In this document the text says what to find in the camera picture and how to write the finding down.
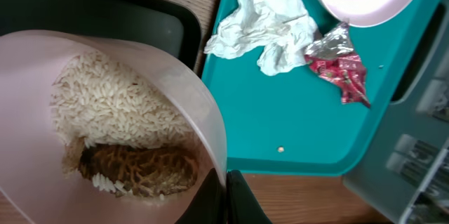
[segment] crumpled tissue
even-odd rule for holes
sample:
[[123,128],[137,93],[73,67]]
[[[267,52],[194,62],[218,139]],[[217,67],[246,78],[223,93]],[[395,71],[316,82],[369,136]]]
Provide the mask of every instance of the crumpled tissue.
[[237,0],[239,7],[219,25],[204,49],[234,59],[265,46],[257,61],[274,76],[305,65],[303,48],[314,41],[317,29],[301,0]]

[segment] rice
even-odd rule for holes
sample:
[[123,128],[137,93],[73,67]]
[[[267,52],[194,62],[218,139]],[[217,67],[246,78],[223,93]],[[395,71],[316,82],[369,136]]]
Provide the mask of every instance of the rice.
[[199,141],[155,86],[99,51],[78,55],[67,63],[53,84],[50,106],[53,127],[66,146],[76,145],[74,141],[80,138],[86,147],[157,148],[192,146]]

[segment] wooden surface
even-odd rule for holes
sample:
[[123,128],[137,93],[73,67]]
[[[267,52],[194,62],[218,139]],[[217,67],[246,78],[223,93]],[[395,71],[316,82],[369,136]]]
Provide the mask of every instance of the wooden surface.
[[[219,0],[169,0],[190,8],[198,17],[203,43],[211,33]],[[340,178],[245,175],[251,190],[273,223],[387,222],[348,191]],[[0,223],[27,221],[0,194]]]

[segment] blue tray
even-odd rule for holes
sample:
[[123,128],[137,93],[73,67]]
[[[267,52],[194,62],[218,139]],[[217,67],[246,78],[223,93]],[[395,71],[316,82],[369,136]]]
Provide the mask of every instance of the blue tray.
[[[224,119],[228,169],[320,176],[348,172],[369,146],[439,1],[414,0],[382,25],[351,28],[368,69],[370,110],[359,103],[342,105],[339,88],[308,67],[263,75],[256,65],[262,48],[233,60],[208,55],[202,79]],[[318,0],[303,2],[322,32],[336,23]],[[221,0],[214,33],[236,8],[236,0]],[[278,152],[279,146],[285,151]]]

